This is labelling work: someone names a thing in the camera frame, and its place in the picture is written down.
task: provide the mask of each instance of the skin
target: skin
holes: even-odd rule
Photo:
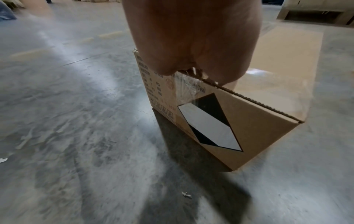
[[[162,75],[192,67],[233,82],[250,64],[261,28],[260,0],[124,0],[144,62]]]

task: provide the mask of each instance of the concrete floor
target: concrete floor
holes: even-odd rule
[[[354,29],[324,32],[308,120],[237,172],[155,114],[119,3],[0,22],[0,223],[354,223]],[[188,192],[186,199],[181,192]]]

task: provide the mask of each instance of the printed circular logo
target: printed circular logo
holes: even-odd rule
[[[170,90],[173,90],[173,89],[174,89],[173,81],[172,81],[171,79],[166,79],[166,86],[167,86]]]

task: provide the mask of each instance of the box top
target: box top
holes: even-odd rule
[[[293,117],[307,117],[323,33],[275,27],[259,38],[250,69],[223,87]]]

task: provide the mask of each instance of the blue plastic bag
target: blue plastic bag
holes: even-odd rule
[[[12,10],[0,0],[0,20],[15,20],[16,16]]]

